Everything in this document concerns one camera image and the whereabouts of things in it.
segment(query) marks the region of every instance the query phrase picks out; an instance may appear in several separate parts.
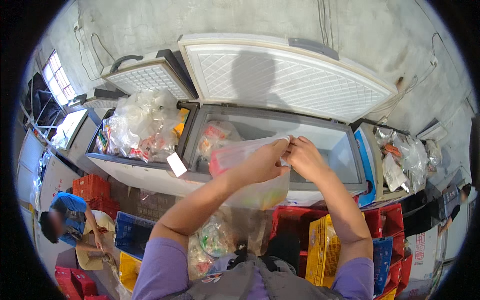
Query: blue box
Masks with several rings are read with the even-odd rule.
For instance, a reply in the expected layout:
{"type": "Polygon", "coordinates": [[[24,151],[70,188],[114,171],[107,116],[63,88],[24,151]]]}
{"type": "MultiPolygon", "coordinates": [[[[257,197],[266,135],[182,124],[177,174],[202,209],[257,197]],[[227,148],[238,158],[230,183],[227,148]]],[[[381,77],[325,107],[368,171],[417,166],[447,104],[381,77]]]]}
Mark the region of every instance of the blue box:
{"type": "Polygon", "coordinates": [[[115,220],[115,247],[142,260],[155,221],[118,211],[115,220]]]}
{"type": "Polygon", "coordinates": [[[393,237],[373,239],[373,297],[384,292],[392,258],[393,237]]]}

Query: purple shirt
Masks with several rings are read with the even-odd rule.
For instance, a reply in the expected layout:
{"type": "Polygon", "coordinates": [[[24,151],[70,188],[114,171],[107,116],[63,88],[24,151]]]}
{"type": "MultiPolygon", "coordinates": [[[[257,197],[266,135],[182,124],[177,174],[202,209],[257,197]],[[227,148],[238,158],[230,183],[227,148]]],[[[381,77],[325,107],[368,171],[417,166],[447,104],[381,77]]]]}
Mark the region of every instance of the purple shirt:
{"type": "MultiPolygon", "coordinates": [[[[187,253],[177,242],[155,238],[147,243],[144,259],[133,289],[133,300],[156,300],[188,288],[187,253]]],[[[341,266],[332,290],[345,299],[373,298],[373,261],[359,257],[341,266]]],[[[262,276],[255,269],[254,283],[248,299],[268,299],[262,276]]]]}

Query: yellow plastic crate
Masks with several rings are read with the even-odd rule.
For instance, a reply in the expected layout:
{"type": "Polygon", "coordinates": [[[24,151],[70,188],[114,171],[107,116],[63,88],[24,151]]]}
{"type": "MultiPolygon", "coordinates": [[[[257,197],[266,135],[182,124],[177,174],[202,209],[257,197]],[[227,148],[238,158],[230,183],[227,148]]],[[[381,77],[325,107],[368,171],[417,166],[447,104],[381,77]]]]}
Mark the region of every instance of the yellow plastic crate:
{"type": "Polygon", "coordinates": [[[330,215],[311,222],[305,279],[316,286],[331,287],[339,256],[340,239],[333,230],[330,215]]]}
{"type": "Polygon", "coordinates": [[[142,261],[131,257],[125,252],[120,252],[120,283],[130,292],[133,292],[133,287],[137,282],[141,264],[142,261]]]}
{"type": "Polygon", "coordinates": [[[394,288],[390,293],[386,294],[381,298],[377,298],[377,300],[394,300],[395,299],[396,288],[394,288]]]}

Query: gray vest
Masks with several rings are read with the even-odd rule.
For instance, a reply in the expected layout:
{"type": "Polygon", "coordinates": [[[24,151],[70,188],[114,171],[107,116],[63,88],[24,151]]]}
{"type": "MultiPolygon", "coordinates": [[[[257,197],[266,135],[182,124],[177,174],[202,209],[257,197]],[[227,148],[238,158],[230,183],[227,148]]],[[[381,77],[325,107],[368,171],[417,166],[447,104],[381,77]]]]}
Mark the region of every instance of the gray vest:
{"type": "Polygon", "coordinates": [[[191,282],[188,290],[166,296],[175,300],[243,300],[253,286],[255,266],[260,270],[268,296],[272,300],[315,299],[342,300],[329,288],[316,287],[307,280],[285,272],[270,272],[259,258],[238,264],[232,270],[210,274],[191,282]]]}
{"type": "Polygon", "coordinates": [[[440,220],[447,219],[455,206],[460,204],[460,192],[458,187],[451,185],[438,200],[438,217],[440,220]]]}

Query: white paper label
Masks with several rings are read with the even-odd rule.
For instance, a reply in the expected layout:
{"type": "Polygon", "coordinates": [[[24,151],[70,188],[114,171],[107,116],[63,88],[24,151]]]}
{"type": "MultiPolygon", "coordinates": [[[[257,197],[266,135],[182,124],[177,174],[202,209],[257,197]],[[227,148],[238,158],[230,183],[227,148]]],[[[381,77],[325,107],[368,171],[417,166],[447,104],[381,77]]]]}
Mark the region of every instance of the white paper label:
{"type": "Polygon", "coordinates": [[[187,171],[187,168],[185,168],[177,152],[167,157],[167,162],[177,177],[187,171]]]}

